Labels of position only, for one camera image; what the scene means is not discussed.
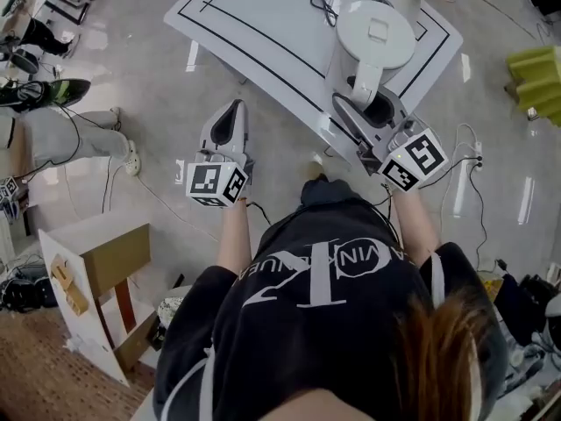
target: rug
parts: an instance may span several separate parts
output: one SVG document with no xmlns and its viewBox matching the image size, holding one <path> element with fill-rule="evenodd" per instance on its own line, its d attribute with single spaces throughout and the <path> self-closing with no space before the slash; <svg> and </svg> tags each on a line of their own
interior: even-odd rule
<svg viewBox="0 0 561 421">
<path fill-rule="evenodd" d="M 153 387 L 153 369 L 138 363 L 128 389 L 64 348 L 67 338 L 56 308 L 0 312 L 0 411 L 10 421 L 129 421 Z"/>
</svg>

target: electrical outlet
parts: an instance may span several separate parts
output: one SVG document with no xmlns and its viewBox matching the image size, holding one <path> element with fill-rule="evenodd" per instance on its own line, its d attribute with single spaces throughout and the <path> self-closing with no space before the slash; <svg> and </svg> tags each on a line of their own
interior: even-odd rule
<svg viewBox="0 0 561 421">
<path fill-rule="evenodd" d="M 475 155 L 481 156 L 481 167 L 475 168 L 475 171 L 480 171 L 483 168 L 483 145 L 481 142 L 475 142 L 475 144 L 473 144 L 473 148 L 475 149 Z"/>
</svg>

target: shoe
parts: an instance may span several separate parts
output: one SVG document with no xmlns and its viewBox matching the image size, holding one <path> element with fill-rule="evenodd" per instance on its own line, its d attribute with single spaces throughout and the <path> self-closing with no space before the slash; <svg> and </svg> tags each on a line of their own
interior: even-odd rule
<svg viewBox="0 0 561 421">
<path fill-rule="evenodd" d="M 109 111 L 113 112 L 113 114 L 115 114 L 115 117 L 117 118 L 117 122 L 111 129 L 114 131 L 121 131 L 121 108 L 119 108 L 118 106 L 113 106 L 111 109 L 109 109 Z"/>
<path fill-rule="evenodd" d="M 140 173 L 140 157 L 132 140 L 129 140 L 129 155 L 124 162 L 124 170 L 130 176 L 136 176 Z"/>
<path fill-rule="evenodd" d="M 74 54 L 74 51 L 76 49 L 76 46 L 78 45 L 78 41 L 80 40 L 80 34 L 76 34 L 72 40 L 70 42 L 68 42 L 68 50 L 66 53 L 64 53 L 62 55 L 62 58 L 64 59 L 70 59 L 72 58 L 72 55 Z"/>
<path fill-rule="evenodd" d="M 323 170 L 322 164 L 316 161 L 308 162 L 306 167 L 306 178 L 309 181 L 313 181 L 322 175 L 325 176 L 325 170 Z"/>
</svg>

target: gray pants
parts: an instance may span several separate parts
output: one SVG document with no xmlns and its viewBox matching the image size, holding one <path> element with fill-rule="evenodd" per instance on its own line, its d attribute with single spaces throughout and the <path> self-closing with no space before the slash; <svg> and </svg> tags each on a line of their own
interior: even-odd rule
<svg viewBox="0 0 561 421">
<path fill-rule="evenodd" d="M 126 137 L 111 128 L 117 123 L 117 116 L 111 111 L 85 112 L 85 118 L 96 125 L 72 115 L 80 133 L 80 145 L 73 160 L 96 156 L 112 156 L 124 161 L 129 153 Z M 50 108 L 41 108 L 22 116 L 28 145 L 31 145 L 32 161 L 35 167 L 53 161 L 66 161 L 78 145 L 78 137 L 72 122 Z"/>
</svg>

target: white kettle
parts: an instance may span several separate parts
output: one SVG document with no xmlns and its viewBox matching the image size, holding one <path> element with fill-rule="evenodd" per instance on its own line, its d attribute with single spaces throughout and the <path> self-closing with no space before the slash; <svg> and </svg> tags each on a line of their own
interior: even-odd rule
<svg viewBox="0 0 561 421">
<path fill-rule="evenodd" d="M 348 4 L 337 18 L 327 79 L 365 110 L 376 97 L 384 69 L 407 64 L 415 45 L 411 25 L 391 6 L 375 1 Z"/>
</svg>

